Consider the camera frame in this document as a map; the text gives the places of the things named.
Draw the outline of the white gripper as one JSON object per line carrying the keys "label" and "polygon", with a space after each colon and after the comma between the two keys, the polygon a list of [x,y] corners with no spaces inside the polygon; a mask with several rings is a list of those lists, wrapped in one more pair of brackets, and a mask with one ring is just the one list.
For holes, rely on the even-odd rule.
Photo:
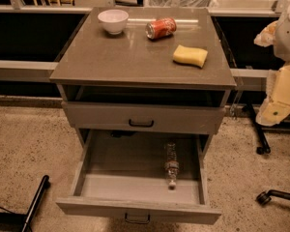
{"label": "white gripper", "polygon": [[[277,21],[268,24],[254,39],[259,46],[268,47],[276,41]],[[290,63],[275,73],[275,82],[270,100],[264,100],[256,115],[259,125],[271,127],[278,125],[290,114]]]}

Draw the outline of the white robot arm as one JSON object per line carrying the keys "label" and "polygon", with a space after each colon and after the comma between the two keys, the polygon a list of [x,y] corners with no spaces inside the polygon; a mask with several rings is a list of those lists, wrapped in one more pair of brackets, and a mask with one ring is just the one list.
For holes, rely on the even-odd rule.
{"label": "white robot arm", "polygon": [[279,19],[268,24],[254,39],[263,47],[272,45],[275,57],[284,61],[276,72],[267,77],[266,98],[256,115],[256,122],[271,127],[290,114],[290,4]]}

